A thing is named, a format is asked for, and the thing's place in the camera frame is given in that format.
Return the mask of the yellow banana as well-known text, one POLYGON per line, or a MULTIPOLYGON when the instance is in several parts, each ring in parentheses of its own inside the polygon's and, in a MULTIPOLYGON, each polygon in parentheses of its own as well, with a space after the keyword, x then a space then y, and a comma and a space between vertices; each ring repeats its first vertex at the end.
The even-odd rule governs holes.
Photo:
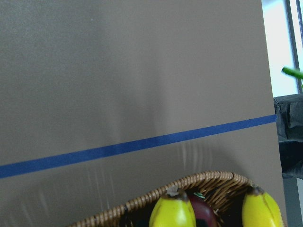
POLYGON ((156 202, 149 226, 195 227, 195 213, 186 192, 176 186, 168 188, 156 202))
POLYGON ((259 186, 248 188, 242 204, 244 227, 283 227, 280 208, 270 194, 259 186))

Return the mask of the wicker fruit basket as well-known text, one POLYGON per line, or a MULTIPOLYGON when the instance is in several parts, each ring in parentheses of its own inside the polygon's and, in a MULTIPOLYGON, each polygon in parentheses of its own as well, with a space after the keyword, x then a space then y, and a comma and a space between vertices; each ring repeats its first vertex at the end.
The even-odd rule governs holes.
POLYGON ((73 227, 146 227, 159 197, 171 186, 199 192, 213 209, 219 227, 241 227, 244 195, 253 182, 236 173, 205 171, 188 175, 109 210, 71 224, 73 227))

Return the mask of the brown paper table cover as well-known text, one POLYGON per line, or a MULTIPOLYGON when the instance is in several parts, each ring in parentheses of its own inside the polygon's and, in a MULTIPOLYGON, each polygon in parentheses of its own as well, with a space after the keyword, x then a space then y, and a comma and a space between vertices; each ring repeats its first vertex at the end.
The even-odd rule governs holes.
POLYGON ((0 224, 64 227, 223 170, 286 213, 259 0, 3 0, 0 224))

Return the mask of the red yellow mango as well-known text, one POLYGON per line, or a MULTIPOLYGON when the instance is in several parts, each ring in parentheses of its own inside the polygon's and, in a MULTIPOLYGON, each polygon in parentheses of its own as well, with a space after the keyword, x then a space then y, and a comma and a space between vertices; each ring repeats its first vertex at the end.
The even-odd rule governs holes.
POLYGON ((193 207, 197 227, 217 227, 217 220, 213 209, 206 203, 205 196, 195 192, 189 194, 189 200, 193 207))

